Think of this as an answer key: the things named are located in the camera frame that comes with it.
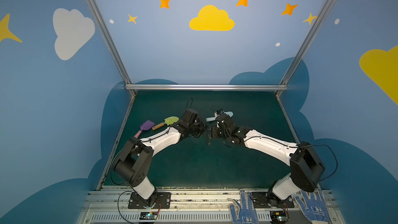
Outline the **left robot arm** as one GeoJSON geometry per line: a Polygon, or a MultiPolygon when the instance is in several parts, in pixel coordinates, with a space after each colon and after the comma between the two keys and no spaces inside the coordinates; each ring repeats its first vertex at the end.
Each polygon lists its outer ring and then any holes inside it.
{"type": "Polygon", "coordinates": [[[114,157],[111,168],[127,182],[146,206],[152,206],[157,199],[157,189],[147,175],[153,157],[190,136],[200,137],[205,130],[205,123],[198,111],[188,108],[176,123],[157,135],[141,140],[130,138],[114,157]]]}

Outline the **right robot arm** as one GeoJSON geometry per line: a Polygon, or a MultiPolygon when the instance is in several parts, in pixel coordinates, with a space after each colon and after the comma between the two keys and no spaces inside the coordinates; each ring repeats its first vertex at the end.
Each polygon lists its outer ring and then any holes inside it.
{"type": "Polygon", "coordinates": [[[246,126],[239,127],[226,113],[212,119],[217,125],[212,129],[214,138],[224,138],[233,144],[260,151],[290,167],[290,173],[274,182],[266,193],[270,204],[276,205],[285,201],[301,190],[307,193],[316,190],[325,165],[310,143],[286,142],[246,126]]]}

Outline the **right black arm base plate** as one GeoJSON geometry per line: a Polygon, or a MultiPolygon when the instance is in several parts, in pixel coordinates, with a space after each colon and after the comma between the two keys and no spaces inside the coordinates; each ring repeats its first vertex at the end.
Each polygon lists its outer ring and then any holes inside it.
{"type": "Polygon", "coordinates": [[[289,196],[281,200],[266,191],[256,191],[251,193],[251,199],[255,208],[294,208],[293,199],[289,196]]]}

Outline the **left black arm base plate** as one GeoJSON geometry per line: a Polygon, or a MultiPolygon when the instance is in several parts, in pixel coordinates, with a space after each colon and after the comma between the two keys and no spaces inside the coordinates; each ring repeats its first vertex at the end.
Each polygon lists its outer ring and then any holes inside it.
{"type": "Polygon", "coordinates": [[[170,192],[154,192],[149,199],[142,198],[137,192],[133,192],[130,196],[128,209],[169,209],[171,204],[170,192]]]}

